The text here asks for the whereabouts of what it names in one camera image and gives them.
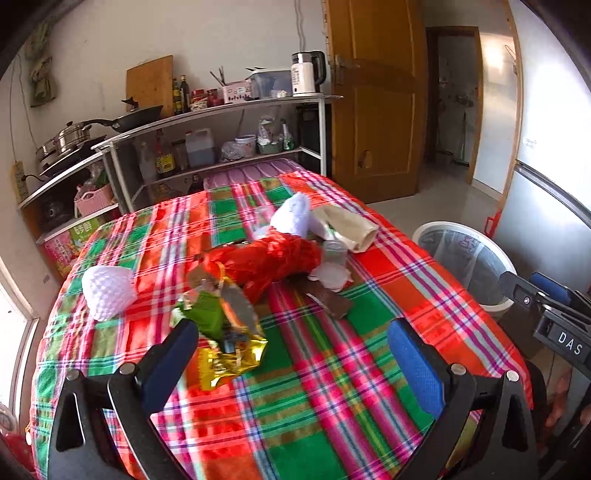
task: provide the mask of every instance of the plaid bedspread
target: plaid bedspread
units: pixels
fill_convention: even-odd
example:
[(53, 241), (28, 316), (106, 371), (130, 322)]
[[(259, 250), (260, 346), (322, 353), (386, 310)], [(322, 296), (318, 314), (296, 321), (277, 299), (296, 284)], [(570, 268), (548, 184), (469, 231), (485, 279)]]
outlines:
[[(152, 420), (193, 478), (386, 479), (420, 444), (432, 418), (421, 411), (386, 342), (404, 315), (449, 363), (499, 377), (524, 362), (497, 324), (431, 257), (383, 217), (331, 181), (304, 171), (160, 203), (102, 226), (64, 283), (37, 355), (31, 433), (40, 477), (66, 372), (114, 372), (139, 361), (171, 330), (171, 309), (187, 288), (196, 254), (249, 237), (254, 208), (279, 206), (295, 192), (313, 206), (332, 203), (379, 225), (371, 248), (350, 255), (355, 302), (329, 320), (283, 283), (256, 309), (269, 340), (261, 366), (214, 391), (199, 388), (196, 356), (163, 412)], [(89, 317), (81, 277), (96, 264), (132, 268), (138, 300), (121, 317)], [(129, 472), (141, 471), (113, 415), (109, 427)]]

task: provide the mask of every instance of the wooden door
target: wooden door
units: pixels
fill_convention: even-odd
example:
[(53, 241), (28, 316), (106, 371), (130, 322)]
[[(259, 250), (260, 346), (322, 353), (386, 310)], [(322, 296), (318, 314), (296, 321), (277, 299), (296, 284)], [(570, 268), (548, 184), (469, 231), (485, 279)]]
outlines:
[(418, 0), (326, 0), (333, 177), (365, 203), (417, 191), (427, 119)]

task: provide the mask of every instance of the white plastic bucket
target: white plastic bucket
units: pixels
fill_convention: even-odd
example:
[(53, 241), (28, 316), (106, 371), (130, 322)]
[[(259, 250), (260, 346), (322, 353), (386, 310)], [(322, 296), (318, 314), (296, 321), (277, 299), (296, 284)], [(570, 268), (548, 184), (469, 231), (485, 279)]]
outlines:
[(513, 305), (498, 288), (499, 276), (515, 273), (509, 257), (484, 234), (453, 222), (421, 225), (413, 235), (415, 242), (445, 267), (494, 318)]

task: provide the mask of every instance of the doorway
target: doorway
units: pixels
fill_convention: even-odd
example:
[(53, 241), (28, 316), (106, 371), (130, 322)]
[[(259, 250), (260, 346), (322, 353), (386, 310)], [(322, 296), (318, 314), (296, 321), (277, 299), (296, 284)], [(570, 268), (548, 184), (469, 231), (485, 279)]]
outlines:
[(429, 27), (429, 93), (425, 158), (476, 168), (483, 109), (483, 63), (478, 27)]

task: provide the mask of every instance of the window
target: window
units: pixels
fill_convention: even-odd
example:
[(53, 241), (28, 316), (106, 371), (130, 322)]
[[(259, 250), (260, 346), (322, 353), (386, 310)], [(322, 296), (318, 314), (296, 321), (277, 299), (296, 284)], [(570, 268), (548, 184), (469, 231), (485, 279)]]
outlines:
[(37, 316), (0, 259), (0, 402), (18, 417), (22, 363), (26, 361)]
[(20, 360), (21, 344), (27, 321), (11, 306), (7, 295), (0, 295), (0, 403), (10, 406), (10, 395), (15, 387), (15, 367)]

